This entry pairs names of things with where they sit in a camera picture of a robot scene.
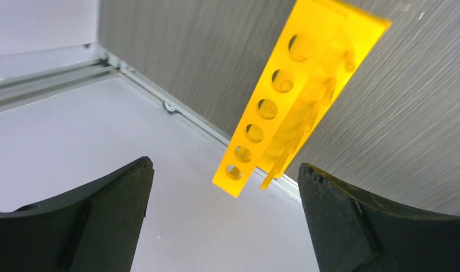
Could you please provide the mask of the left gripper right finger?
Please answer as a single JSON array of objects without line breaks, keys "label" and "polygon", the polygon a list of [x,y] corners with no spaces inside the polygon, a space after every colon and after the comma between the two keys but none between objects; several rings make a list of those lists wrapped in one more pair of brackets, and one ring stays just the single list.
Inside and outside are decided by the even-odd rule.
[{"label": "left gripper right finger", "polygon": [[460,271],[460,216],[389,200],[308,163],[297,183],[320,271]]}]

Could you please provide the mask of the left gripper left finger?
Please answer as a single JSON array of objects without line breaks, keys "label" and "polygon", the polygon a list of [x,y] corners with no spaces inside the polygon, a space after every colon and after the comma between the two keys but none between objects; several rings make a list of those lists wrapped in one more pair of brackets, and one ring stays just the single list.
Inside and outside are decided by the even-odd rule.
[{"label": "left gripper left finger", "polygon": [[0,271],[130,271],[154,178],[143,156],[65,193],[0,212]]}]

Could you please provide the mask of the yellow test tube rack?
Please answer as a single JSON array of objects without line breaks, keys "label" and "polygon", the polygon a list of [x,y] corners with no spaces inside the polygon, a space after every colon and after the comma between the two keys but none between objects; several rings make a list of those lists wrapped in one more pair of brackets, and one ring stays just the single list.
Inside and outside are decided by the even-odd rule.
[{"label": "yellow test tube rack", "polygon": [[391,21],[341,1],[296,1],[212,182],[237,197],[281,177]]}]

